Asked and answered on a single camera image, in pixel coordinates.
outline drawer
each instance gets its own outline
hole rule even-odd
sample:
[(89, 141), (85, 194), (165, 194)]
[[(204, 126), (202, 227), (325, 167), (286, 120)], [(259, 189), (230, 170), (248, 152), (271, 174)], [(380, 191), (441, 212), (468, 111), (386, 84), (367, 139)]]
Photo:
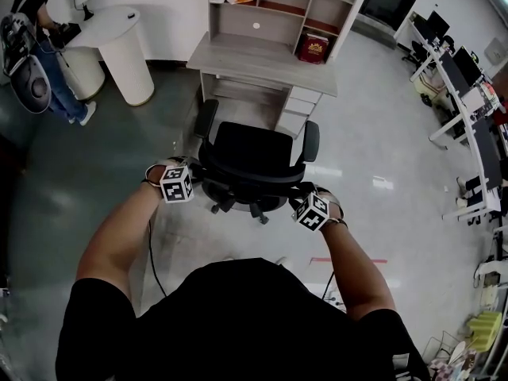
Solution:
[(285, 110), (295, 111), (297, 113), (302, 114), (311, 114), (314, 109), (314, 104), (309, 102), (304, 102), (303, 100), (298, 100), (296, 98), (288, 98)]
[(290, 97), (298, 98), (306, 102), (317, 103), (321, 98), (321, 93), (315, 90), (304, 89), (303, 87), (293, 87)]
[(277, 123), (275, 130), (296, 138), (302, 131), (306, 121), (306, 116), (298, 116), (297, 114), (283, 112), (280, 115), (279, 123)]

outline man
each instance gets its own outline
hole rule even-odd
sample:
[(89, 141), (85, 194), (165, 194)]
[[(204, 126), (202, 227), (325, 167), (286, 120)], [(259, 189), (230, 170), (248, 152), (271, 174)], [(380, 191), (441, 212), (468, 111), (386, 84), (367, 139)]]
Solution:
[(321, 231), (347, 314), (311, 294), (284, 267), (254, 259), (199, 268), (136, 319), (129, 269), (162, 198), (151, 183), (164, 168), (152, 168), (148, 182), (102, 223), (79, 262), (60, 333), (59, 381), (213, 374), (429, 380), (386, 282), (328, 192), (321, 195), (332, 202), (331, 220)]
[(37, 40), (37, 45), (32, 54), (40, 61), (48, 76), (52, 89), (52, 99), (49, 105), (51, 110), (71, 124), (77, 121), (80, 125), (85, 125), (94, 114), (97, 104), (91, 102), (84, 105), (78, 102), (65, 82), (55, 49), (42, 30), (44, 28), (58, 31), (57, 24), (49, 17), (46, 2), (48, 0), (14, 0), (11, 12), (25, 14), (36, 28), (34, 37)]

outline white sneaker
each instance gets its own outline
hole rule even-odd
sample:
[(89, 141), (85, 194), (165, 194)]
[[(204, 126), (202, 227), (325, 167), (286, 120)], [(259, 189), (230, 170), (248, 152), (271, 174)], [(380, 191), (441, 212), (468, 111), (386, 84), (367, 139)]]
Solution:
[(87, 115), (85, 116), (85, 118), (82, 121), (79, 122), (80, 125), (87, 125), (87, 122), (92, 118), (92, 116), (95, 113), (95, 110), (97, 109), (96, 102), (90, 102), (85, 106), (87, 107), (87, 110), (88, 110)]
[(465, 179), (462, 179), (459, 176), (457, 176), (457, 185), (459, 185), (461, 194), (465, 194), (467, 192)]
[(289, 272), (292, 272), (293, 270), (293, 264), (291, 263), (291, 261), (289, 260), (289, 258), (287, 257), (282, 257), (282, 258), (279, 258), (275, 264), (277, 265), (282, 265), (284, 268), (286, 268)]
[(468, 207), (468, 200), (467, 199), (457, 198), (456, 203), (457, 203), (457, 206), (459, 207), (459, 209)]

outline jeans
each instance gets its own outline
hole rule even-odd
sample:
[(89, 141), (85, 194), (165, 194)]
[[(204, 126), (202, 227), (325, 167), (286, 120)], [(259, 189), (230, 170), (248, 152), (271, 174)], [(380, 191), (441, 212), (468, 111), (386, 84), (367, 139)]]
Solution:
[(42, 49), (37, 45), (33, 50), (33, 55), (40, 61), (51, 85), (52, 96), (49, 107), (53, 113), (66, 120), (75, 118), (77, 121), (82, 121), (87, 115), (87, 108), (84, 104), (78, 102), (78, 99), (69, 89), (67, 82), (65, 82), (64, 74), (60, 69), (56, 54), (52, 52), (54, 50), (49, 41), (43, 41), (40, 45)]

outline black t-shirt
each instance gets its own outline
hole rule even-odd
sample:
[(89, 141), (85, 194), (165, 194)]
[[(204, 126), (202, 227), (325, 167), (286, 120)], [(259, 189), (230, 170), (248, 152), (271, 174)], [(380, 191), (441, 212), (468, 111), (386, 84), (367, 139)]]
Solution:
[(262, 259), (200, 268), (138, 319), (115, 286), (81, 279), (72, 288), (56, 359), (59, 381), (212, 374), (394, 381), (404, 373), (429, 381), (396, 312), (377, 310), (353, 321)]
[[(12, 13), (17, 12), (17, 8), (21, 4), (23, 0), (14, 0), (13, 8), (10, 10)], [(26, 14), (26, 17), (29, 18), (30, 22), (36, 26), (36, 34), (37, 40), (39, 42), (44, 41), (46, 38), (46, 34), (42, 31), (42, 27), (37, 23), (37, 11), (39, 11), (40, 7), (48, 2), (48, 0), (26, 0), (23, 3), (23, 6), (19, 9), (19, 13)]]

